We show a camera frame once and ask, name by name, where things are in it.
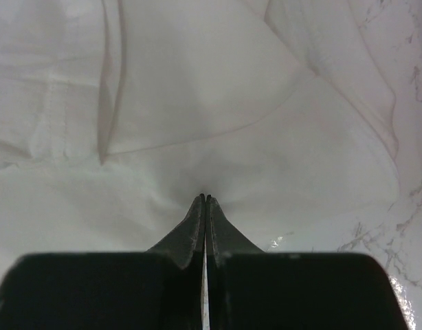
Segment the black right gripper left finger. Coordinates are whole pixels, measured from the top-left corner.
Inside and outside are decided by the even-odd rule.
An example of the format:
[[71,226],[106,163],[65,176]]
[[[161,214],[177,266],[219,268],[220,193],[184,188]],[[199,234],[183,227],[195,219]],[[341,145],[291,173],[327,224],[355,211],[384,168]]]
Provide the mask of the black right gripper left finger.
[[0,329],[201,329],[205,197],[145,252],[26,254],[0,284]]

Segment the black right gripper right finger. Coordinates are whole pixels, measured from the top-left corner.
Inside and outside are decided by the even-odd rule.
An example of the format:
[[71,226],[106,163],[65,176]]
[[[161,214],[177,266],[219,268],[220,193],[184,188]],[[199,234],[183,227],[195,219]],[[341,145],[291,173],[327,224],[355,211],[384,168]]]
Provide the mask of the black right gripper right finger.
[[206,199],[212,329],[404,329],[388,275],[366,254],[266,253]]

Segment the white t shirt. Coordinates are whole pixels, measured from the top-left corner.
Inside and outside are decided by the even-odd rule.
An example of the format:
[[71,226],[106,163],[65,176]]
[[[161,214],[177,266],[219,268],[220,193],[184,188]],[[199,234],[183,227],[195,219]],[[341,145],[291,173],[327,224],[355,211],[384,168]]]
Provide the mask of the white t shirt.
[[0,259],[389,204],[394,104],[347,1],[0,1]]

